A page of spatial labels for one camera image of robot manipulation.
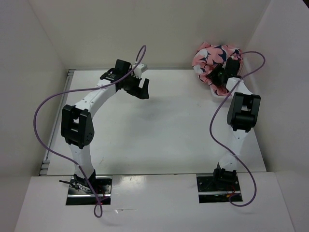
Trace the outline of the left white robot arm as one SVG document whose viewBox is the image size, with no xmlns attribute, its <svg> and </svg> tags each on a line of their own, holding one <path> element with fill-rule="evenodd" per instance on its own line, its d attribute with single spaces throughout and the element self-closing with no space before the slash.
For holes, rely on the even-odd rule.
<svg viewBox="0 0 309 232">
<path fill-rule="evenodd" d="M 142 73 L 147 70 L 147 65 L 138 64 L 135 69 L 127 61 L 118 59 L 115 67 L 105 72 L 96 85 L 96 90 L 89 92 L 82 100 L 74 105 L 65 105 L 61 116 L 61 136 L 69 145 L 75 163 L 75 171 L 71 185 L 85 193 L 96 189 L 96 171 L 91 162 L 90 143 L 95 130 L 93 117 L 99 108 L 117 91 L 126 93 L 144 100 L 149 98 L 149 79 L 144 79 Z"/>
</svg>

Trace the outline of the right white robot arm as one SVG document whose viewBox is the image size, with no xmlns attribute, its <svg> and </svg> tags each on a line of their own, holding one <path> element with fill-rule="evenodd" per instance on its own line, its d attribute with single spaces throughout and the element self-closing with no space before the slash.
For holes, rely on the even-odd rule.
<svg viewBox="0 0 309 232">
<path fill-rule="evenodd" d="M 240 158 L 240 151 L 249 132 L 257 123 L 261 97 L 247 89 L 243 78 L 238 75 L 239 69 L 240 61 L 228 58 L 225 65 L 219 64 L 211 73 L 211 79 L 228 90 L 227 96 L 215 111 L 210 122 L 211 138 L 226 150 L 226 154 L 218 161 L 211 179 L 212 186 L 217 190 L 230 190 L 235 185 L 239 164 L 249 171 Z M 215 138 L 212 126 L 219 110 L 229 98 L 231 98 L 231 103 L 226 116 L 229 137 L 225 145 Z"/>
</svg>

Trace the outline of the pink shark print shorts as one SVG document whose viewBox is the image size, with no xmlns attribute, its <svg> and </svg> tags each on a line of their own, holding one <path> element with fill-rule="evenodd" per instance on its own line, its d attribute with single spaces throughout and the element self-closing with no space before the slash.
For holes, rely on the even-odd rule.
<svg viewBox="0 0 309 232">
<path fill-rule="evenodd" d="M 242 63 L 242 50 L 231 45 L 213 45 L 203 42 L 197 49 L 192 61 L 192 67 L 201 82 L 209 86 L 208 75 L 218 65 L 225 65 L 228 58 Z"/>
</svg>

